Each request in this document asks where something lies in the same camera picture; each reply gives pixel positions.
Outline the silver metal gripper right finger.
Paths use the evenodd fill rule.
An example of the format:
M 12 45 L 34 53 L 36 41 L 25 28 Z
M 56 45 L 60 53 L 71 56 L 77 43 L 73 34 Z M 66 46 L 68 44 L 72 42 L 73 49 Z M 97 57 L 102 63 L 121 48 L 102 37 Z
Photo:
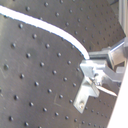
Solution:
M 114 67 L 128 58 L 128 37 L 123 38 L 112 47 L 103 48 L 101 51 L 90 52 L 91 59 L 106 59 L 110 67 Z

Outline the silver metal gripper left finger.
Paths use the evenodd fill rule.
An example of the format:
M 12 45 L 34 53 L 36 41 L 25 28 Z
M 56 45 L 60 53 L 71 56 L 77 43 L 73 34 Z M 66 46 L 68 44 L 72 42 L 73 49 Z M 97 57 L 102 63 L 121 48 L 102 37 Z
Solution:
M 118 94 L 125 67 L 117 67 L 113 71 L 105 60 L 83 60 L 80 67 L 83 74 L 96 86 L 108 85 L 115 94 Z

